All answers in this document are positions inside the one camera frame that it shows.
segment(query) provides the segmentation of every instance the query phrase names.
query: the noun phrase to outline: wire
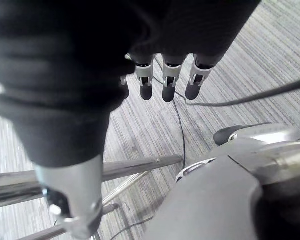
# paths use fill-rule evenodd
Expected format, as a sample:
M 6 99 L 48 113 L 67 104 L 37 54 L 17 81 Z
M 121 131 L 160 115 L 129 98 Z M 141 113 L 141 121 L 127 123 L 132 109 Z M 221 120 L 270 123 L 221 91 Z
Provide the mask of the wire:
M 149 222 L 149 221 L 152 220 L 154 217 L 155 217 L 155 216 L 152 216 L 152 217 L 149 217 L 149 218 L 147 218 L 147 219 L 145 219 L 145 220 L 143 220 L 143 221 L 140 221 L 140 222 L 137 222 L 137 223 L 132 224 L 132 225 L 130 225 L 130 226 L 127 226 L 126 228 L 124 228 L 124 229 L 122 229 L 121 231 L 119 231 L 116 235 L 114 235 L 110 240 L 114 240 L 114 239 L 115 239 L 116 237 L 118 237 L 120 234 L 122 234 L 123 232 L 125 232 L 125 231 L 127 231 L 127 230 L 129 230 L 129 229 L 131 229 L 131 228 L 133 228 L 133 227 L 135 227 L 135 226 L 138 226 L 138 225 L 140 225 L 140 224 L 144 224 L 144 223 L 146 223 L 146 222 Z
M 163 70 L 161 64 L 159 63 L 157 57 L 154 58 L 154 60 L 157 62 L 157 64 L 159 65 L 159 67 L 161 68 L 161 70 Z M 154 79 L 159 82 L 160 84 L 163 85 L 163 83 L 161 81 L 159 81 L 157 78 L 154 77 Z M 232 101 L 226 101 L 226 102 L 219 102 L 219 103 L 189 103 L 187 102 L 187 99 L 181 95 L 179 92 L 175 92 L 178 96 L 180 96 L 181 98 L 183 98 L 184 103 L 188 106 L 202 106 L 202 107 L 215 107 L 215 108 L 220 108 L 220 107 L 227 107 L 227 106 L 233 106 L 233 105 L 238 105 L 238 104 L 245 104 L 245 103 L 249 103 L 252 101 L 256 101 L 256 100 L 260 100 L 260 99 L 265 99 L 265 98 L 270 98 L 270 97 L 274 97 L 280 94 L 285 94 L 285 93 L 289 93 L 292 91 L 296 91 L 300 89 L 300 80 L 292 82 L 292 83 L 288 83 L 286 85 L 268 90 L 268 91 L 264 91 L 264 92 L 260 92 L 257 93 L 255 95 L 251 95 L 251 96 L 247 96 L 244 98 L 240 98 L 237 100 L 232 100 Z
M 182 126 L 182 122 L 181 122 L 181 117 L 180 117 L 180 114 L 179 114 L 179 110 L 178 110 L 177 105 L 176 105 L 176 101 L 173 100 L 172 102 L 173 102 L 176 114 L 178 116 L 179 125 L 180 125 L 180 129 L 181 129 L 181 133 L 182 133 L 182 143 L 183 143 L 183 166 L 182 166 L 182 169 L 185 169 L 186 168 L 186 140 L 185 140 L 185 133 L 184 133 L 184 128 Z

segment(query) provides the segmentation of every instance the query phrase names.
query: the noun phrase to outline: floor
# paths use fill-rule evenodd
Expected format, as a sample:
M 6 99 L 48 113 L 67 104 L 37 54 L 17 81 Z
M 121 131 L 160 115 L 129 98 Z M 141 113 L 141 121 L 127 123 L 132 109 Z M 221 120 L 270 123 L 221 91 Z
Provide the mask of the floor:
M 193 57 L 182 68 L 177 91 L 184 94 Z M 162 73 L 155 63 L 154 75 Z M 222 61 L 204 83 L 194 102 L 224 102 L 268 90 L 300 79 L 300 0 L 265 0 L 253 13 Z M 183 153 L 182 135 L 172 103 L 161 98 L 162 86 L 153 82 L 150 101 L 140 98 L 135 75 L 127 76 L 130 96 L 111 115 L 104 161 L 129 161 L 142 157 Z M 238 106 L 207 108 L 186 106 L 175 98 L 185 134 L 186 165 L 215 147 L 213 134 L 233 125 L 285 123 L 300 129 L 300 91 Z M 174 165 L 154 170 L 116 198 L 120 209 L 102 219 L 99 234 L 110 240 L 121 229 L 153 216 L 174 186 L 181 170 Z M 0 117 L 0 173 L 33 169 L 13 126 Z M 103 185 L 107 194 L 124 180 Z M 43 199 L 0 208 L 0 240 L 15 240 L 54 224 Z M 141 239 L 145 223 L 116 240 Z M 55 239 L 71 240 L 64 234 Z

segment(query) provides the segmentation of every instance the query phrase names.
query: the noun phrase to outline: chrome pole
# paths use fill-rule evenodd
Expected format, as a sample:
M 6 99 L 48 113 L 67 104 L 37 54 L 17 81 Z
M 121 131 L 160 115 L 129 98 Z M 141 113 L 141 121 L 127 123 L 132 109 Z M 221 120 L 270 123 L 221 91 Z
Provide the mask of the chrome pole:
M 119 205 L 116 203 L 105 206 L 103 208 L 103 215 L 113 212 L 114 210 L 118 209 L 118 207 Z M 61 225 L 57 225 L 57 226 L 50 227 L 46 230 L 36 232 L 32 235 L 22 237 L 19 240 L 49 240 L 65 233 L 66 230 Z M 96 233 L 95 236 L 91 237 L 91 240 L 94 239 L 99 240 L 98 237 L 100 238 L 99 234 Z
M 102 181 L 123 178 L 180 163 L 179 155 L 141 158 L 131 161 L 105 162 Z M 0 207 L 42 198 L 35 171 L 0 174 Z
M 143 173 L 137 173 L 135 175 L 132 175 L 127 180 L 125 180 L 123 183 L 121 183 L 117 188 L 112 190 L 106 197 L 102 199 L 102 204 L 107 205 L 110 203 L 114 198 L 119 196 L 121 193 L 123 193 L 125 190 L 130 188 L 133 184 L 138 182 L 140 179 L 142 179 L 144 176 L 148 175 L 151 171 L 146 171 Z

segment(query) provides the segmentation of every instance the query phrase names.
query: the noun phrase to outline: metal joint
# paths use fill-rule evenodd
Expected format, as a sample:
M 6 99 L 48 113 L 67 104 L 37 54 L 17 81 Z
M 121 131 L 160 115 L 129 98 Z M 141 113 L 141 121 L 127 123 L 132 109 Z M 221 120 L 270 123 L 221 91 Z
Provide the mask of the metal joint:
M 182 65 L 179 66 L 168 66 L 167 64 L 163 65 L 163 84 L 165 87 L 168 87 L 168 77 L 173 78 L 172 87 L 175 88 L 177 81 L 180 76 Z
M 154 65 L 151 63 L 149 66 L 135 66 L 135 73 L 139 80 L 141 87 L 152 85 L 152 78 L 154 77 Z
M 204 84 L 204 81 L 208 78 L 209 74 L 211 73 L 213 67 L 209 69 L 201 69 L 197 67 L 195 61 L 193 61 L 190 71 L 190 85 L 194 85 L 195 82 L 199 82 L 199 87 Z

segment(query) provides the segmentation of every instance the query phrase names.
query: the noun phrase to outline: robotic hand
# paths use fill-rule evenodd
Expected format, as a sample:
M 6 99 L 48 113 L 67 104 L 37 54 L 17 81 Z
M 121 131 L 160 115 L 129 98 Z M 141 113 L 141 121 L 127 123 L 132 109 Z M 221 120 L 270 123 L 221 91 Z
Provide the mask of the robotic hand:
M 170 102 L 194 54 L 185 94 L 195 99 L 259 2 L 0 1 L 0 115 L 13 122 L 67 231 L 86 239 L 99 227 L 109 115 L 129 94 L 122 76 L 136 70 L 149 100 L 154 55 L 163 54 Z

